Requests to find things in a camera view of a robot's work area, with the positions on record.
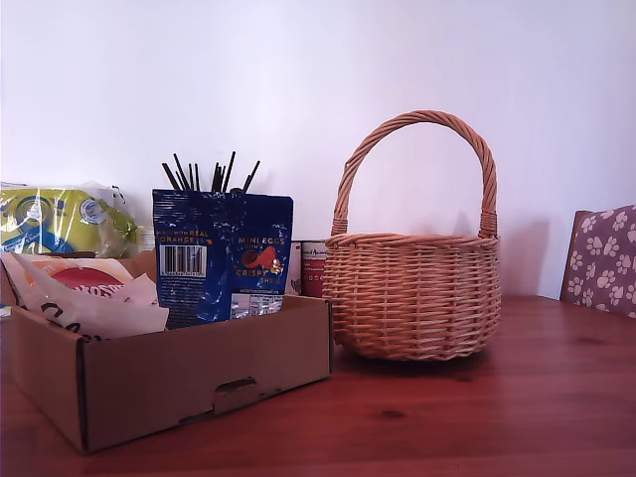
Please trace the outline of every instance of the wicker basket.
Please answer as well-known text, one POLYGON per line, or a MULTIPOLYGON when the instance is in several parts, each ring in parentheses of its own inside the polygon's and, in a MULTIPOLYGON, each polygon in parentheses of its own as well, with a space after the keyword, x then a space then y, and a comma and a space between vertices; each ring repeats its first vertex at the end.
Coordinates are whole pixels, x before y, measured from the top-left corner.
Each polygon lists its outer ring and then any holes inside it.
POLYGON ((372 132, 345 164, 327 240, 324 296, 333 304, 336 342, 389 360, 449 360, 481 350, 501 308, 496 195, 490 149, 452 114, 414 111, 372 132), (382 138, 417 122, 453 129, 477 153, 484 179, 479 237, 347 234, 349 192, 363 159, 382 138))

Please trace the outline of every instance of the table surface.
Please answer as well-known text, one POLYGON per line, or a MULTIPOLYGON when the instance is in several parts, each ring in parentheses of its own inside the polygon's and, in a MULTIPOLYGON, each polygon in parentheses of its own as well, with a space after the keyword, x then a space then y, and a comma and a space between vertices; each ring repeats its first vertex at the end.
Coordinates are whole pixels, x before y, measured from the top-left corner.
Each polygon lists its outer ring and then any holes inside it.
POLYGON ((89 456, 15 388, 9 346, 3 477, 636 475, 636 321, 546 298, 505 299, 470 358, 338 350, 330 380, 89 456))

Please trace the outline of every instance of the paw print cushion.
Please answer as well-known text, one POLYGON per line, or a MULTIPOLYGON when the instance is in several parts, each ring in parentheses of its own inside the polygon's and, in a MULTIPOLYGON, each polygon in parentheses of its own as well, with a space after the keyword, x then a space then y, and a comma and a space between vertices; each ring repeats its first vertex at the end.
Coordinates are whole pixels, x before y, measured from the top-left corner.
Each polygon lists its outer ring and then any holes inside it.
POLYGON ((581 217, 565 301, 636 318, 636 206, 581 217))

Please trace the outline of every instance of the plastic wrapper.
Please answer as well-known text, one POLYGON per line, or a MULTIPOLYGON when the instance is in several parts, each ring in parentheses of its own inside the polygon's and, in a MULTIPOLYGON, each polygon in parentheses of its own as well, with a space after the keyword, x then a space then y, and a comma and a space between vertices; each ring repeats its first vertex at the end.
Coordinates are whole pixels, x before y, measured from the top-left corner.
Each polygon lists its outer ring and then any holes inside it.
POLYGON ((45 189, 2 184, 0 251, 69 253, 96 256, 133 254, 136 225, 121 210, 116 190, 45 189))
POLYGON ((68 288, 24 256, 13 257, 28 273, 31 290, 23 294, 29 311, 84 336, 88 341, 163 331, 168 310, 145 304, 150 279, 144 274, 112 297, 68 288))
POLYGON ((280 310, 293 202, 288 197, 153 191, 159 304, 168 328, 280 310))
MULTIPOLYGON (((24 305, 27 295, 33 292, 30 275, 12 253, 5 252, 0 256, 18 303, 24 305)), ((132 275, 114 258, 60 258, 29 254, 22 257, 68 288, 95 296, 111 297, 132 281, 132 275)))

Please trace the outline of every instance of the yellow packaging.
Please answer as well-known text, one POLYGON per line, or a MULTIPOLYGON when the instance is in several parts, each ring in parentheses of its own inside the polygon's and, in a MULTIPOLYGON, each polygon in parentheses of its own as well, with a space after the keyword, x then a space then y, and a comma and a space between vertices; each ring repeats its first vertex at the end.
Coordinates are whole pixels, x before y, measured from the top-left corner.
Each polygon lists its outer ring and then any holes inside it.
POLYGON ((104 255, 108 249, 110 256, 121 256, 135 242, 136 227, 127 214, 81 190, 3 189, 0 199, 0 251, 104 255))

